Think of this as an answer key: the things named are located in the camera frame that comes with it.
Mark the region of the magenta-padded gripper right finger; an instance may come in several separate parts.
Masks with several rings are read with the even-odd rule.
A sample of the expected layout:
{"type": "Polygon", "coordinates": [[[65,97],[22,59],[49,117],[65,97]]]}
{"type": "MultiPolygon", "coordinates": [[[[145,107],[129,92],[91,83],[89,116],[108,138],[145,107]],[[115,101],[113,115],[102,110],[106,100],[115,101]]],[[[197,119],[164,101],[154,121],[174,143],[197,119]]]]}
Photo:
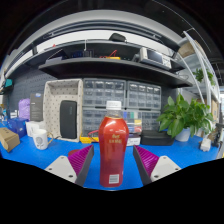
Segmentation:
{"type": "Polygon", "coordinates": [[[133,156],[143,185],[148,185],[180,170],[180,167],[168,156],[158,157],[140,146],[133,146],[133,156]]]}

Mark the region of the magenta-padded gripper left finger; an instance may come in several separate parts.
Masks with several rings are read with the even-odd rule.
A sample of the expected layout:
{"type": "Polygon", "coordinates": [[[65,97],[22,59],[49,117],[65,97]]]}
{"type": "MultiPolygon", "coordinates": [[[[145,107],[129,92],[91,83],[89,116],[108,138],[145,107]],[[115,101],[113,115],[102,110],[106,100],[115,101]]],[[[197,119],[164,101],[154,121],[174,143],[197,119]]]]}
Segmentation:
{"type": "Polygon", "coordinates": [[[45,170],[79,186],[83,186],[93,156],[94,146],[90,145],[70,156],[59,156],[45,170]]]}

